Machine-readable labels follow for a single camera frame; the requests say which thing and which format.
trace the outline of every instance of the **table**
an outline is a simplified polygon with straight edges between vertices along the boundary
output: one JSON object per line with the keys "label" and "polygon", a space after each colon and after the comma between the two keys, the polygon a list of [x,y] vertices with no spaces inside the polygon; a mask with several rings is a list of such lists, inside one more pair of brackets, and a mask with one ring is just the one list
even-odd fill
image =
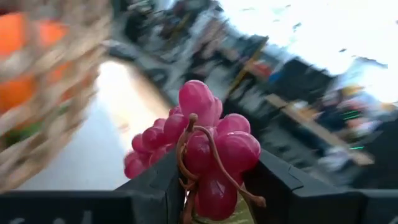
{"label": "table", "polygon": [[114,190],[128,181],[125,149],[106,109],[93,100],[88,114],[66,148],[17,190]]}
{"label": "table", "polygon": [[305,116],[298,110],[294,109],[292,106],[290,106],[289,103],[287,103],[279,96],[275,94],[270,94],[266,96],[266,101],[280,109],[284,114],[286,114],[299,124],[305,126],[308,130],[316,134],[319,138],[325,140],[328,144],[332,146],[340,146],[345,149],[348,155],[355,163],[357,163],[357,165],[365,166],[374,163],[374,159],[371,155],[365,152],[350,150],[350,146],[346,142],[341,140],[335,134],[332,134],[331,132],[326,130],[323,126],[319,125],[314,120],[309,119],[308,116]]}

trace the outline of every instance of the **orange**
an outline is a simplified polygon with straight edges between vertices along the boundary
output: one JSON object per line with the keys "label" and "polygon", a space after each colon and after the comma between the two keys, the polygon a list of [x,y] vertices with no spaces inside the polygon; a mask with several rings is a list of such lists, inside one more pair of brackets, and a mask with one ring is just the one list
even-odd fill
{"label": "orange", "polygon": [[[55,21],[37,21],[37,25],[43,47],[57,43],[68,32],[65,26]],[[24,26],[22,13],[0,16],[0,59],[8,58],[25,44]],[[67,67],[66,64],[61,65],[50,73],[49,84],[59,81]],[[35,88],[33,75],[29,72],[0,83],[0,114],[29,100],[35,93]]]}

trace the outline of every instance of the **grape bunch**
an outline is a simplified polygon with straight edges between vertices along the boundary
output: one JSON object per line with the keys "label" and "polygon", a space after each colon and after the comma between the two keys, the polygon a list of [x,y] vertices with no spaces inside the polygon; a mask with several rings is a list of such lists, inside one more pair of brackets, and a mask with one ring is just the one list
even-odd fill
{"label": "grape bunch", "polygon": [[[257,164],[261,153],[249,121],[240,114],[220,119],[222,102],[197,80],[181,87],[178,100],[167,119],[157,119],[133,138],[133,151],[124,161],[126,176],[135,178],[176,148],[178,166],[188,179],[182,183],[189,192],[187,217],[194,207],[202,217],[225,220],[235,211],[238,193],[265,206],[264,199],[241,187],[242,173]],[[183,223],[190,223],[189,218]]]}

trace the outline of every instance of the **grape stem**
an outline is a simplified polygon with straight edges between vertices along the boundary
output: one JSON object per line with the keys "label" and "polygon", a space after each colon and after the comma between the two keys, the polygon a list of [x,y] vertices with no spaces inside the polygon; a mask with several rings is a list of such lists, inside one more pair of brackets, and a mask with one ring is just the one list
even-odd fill
{"label": "grape stem", "polygon": [[181,215],[182,224],[191,224],[192,223],[192,212],[195,206],[195,197],[197,194],[197,182],[199,180],[199,176],[192,174],[183,163],[183,155],[185,154],[186,149],[186,142],[192,132],[194,131],[201,131],[203,132],[206,137],[209,139],[210,142],[210,150],[213,153],[213,157],[215,158],[220,170],[225,175],[225,177],[235,186],[237,191],[242,195],[242,197],[246,201],[252,201],[259,207],[266,207],[266,200],[264,197],[255,196],[248,192],[245,188],[239,186],[238,183],[230,176],[230,174],[226,171],[220,156],[218,155],[218,151],[216,148],[216,144],[214,142],[212,134],[206,128],[202,126],[195,126],[196,121],[198,120],[198,116],[196,114],[190,114],[189,116],[189,123],[187,128],[185,128],[184,132],[181,134],[180,138],[178,139],[176,145],[177,151],[177,164],[178,168],[180,169],[182,175],[187,178],[187,183],[184,184],[183,180],[180,179],[181,186],[185,189],[185,192],[188,192],[187,202],[185,204],[184,210]]}

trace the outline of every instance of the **wicker basket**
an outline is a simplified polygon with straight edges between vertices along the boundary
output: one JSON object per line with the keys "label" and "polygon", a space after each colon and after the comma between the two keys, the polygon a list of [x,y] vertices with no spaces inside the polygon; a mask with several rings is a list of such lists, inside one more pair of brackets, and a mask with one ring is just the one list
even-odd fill
{"label": "wicker basket", "polygon": [[[0,7],[14,12],[6,16],[17,14],[24,30],[20,49],[9,55],[0,52],[0,192],[4,192],[45,168],[84,120],[105,53],[102,42],[109,36],[111,7],[106,0],[0,0]],[[62,26],[65,35],[45,46],[39,27],[48,21]],[[60,78],[50,82],[57,72]],[[10,83],[33,86],[34,91],[18,105],[4,107],[7,98],[19,96],[19,89],[11,96],[1,92]]]}

